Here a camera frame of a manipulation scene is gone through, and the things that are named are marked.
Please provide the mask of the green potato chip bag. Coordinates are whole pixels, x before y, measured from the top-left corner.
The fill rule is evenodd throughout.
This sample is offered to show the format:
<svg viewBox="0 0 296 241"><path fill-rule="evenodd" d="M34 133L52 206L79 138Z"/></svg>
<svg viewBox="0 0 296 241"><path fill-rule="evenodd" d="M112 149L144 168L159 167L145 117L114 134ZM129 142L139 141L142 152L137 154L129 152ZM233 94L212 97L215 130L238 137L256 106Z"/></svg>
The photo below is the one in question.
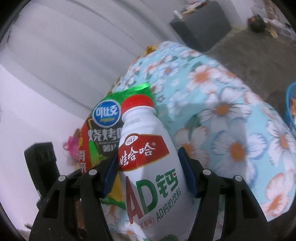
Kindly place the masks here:
<svg viewBox="0 0 296 241"><path fill-rule="evenodd" d="M135 94L152 97L149 83L110 93L95 106L80 130L78 163L84 175L117 151L123 122L121 105Z"/></svg>

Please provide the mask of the white strawberry milk bottle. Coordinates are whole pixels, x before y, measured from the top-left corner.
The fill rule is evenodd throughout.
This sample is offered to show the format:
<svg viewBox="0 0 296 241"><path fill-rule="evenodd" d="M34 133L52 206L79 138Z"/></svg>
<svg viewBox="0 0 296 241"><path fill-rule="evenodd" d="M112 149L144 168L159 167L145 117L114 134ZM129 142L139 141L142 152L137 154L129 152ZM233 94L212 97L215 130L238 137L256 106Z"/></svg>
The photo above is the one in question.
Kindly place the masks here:
<svg viewBox="0 0 296 241"><path fill-rule="evenodd" d="M139 240L187 240L195 214L175 146L152 99L121 106L119 176L128 219Z"/></svg>

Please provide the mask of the blue trash basket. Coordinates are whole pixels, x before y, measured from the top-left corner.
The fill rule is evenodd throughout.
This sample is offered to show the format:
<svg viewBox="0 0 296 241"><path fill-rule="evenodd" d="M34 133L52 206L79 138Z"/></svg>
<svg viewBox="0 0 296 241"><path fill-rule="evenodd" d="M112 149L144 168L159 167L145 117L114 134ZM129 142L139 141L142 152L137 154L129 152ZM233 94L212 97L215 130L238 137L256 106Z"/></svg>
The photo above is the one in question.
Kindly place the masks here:
<svg viewBox="0 0 296 241"><path fill-rule="evenodd" d="M285 93L284 121L295 135L295 82L288 86Z"/></svg>

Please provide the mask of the grey curtain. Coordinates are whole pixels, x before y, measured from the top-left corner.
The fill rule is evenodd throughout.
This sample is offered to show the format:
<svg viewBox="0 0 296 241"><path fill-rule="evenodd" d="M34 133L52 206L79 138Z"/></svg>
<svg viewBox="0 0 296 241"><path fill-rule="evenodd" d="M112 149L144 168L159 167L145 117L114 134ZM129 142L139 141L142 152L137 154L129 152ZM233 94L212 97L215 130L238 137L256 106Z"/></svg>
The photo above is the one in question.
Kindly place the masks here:
<svg viewBox="0 0 296 241"><path fill-rule="evenodd" d="M177 40L181 1L29 1L1 42L1 64L67 110L89 110L149 45Z"/></svg>

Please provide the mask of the dark grey cabinet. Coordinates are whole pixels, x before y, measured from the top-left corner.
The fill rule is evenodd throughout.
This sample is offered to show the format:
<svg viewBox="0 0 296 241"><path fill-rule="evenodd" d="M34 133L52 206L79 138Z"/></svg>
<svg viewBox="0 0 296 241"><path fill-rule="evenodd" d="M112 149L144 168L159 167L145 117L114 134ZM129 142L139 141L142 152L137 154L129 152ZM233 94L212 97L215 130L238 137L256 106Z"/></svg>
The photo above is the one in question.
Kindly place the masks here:
<svg viewBox="0 0 296 241"><path fill-rule="evenodd" d="M170 25L188 47L199 52L209 51L232 30L216 1L209 2L181 20L174 18Z"/></svg>

